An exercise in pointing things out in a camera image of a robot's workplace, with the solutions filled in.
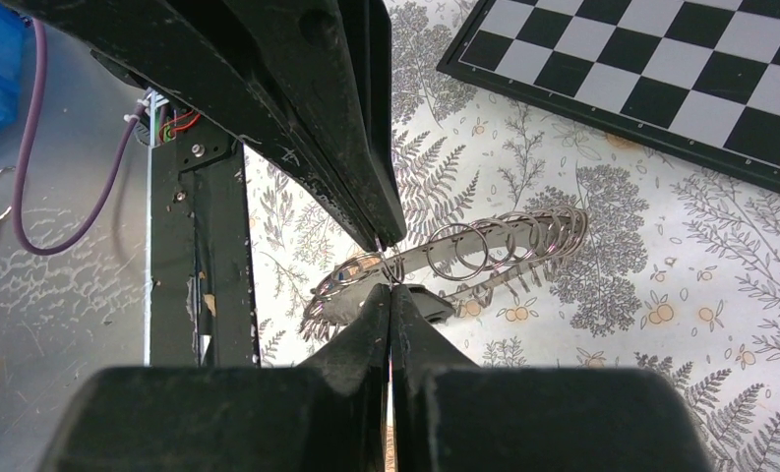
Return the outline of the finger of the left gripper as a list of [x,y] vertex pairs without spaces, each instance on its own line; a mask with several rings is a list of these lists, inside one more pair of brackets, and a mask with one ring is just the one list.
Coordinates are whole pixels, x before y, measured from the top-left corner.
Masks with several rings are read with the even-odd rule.
[[229,1],[250,37],[244,77],[299,181],[360,245],[407,228],[390,159],[391,25],[381,1]]
[[294,144],[251,94],[243,44],[250,35],[227,2],[13,1],[10,8],[83,42],[291,177],[278,165],[294,157]]

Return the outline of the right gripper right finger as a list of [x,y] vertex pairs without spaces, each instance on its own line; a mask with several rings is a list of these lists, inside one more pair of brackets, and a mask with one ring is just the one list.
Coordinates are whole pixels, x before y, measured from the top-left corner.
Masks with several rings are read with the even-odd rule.
[[709,471],[678,393],[639,368],[482,368],[390,294],[401,471]]

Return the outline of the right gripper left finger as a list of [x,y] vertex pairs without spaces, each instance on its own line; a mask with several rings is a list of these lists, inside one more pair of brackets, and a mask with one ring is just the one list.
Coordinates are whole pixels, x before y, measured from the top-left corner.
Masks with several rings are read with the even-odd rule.
[[43,471],[381,471],[390,290],[290,368],[113,367],[79,389]]

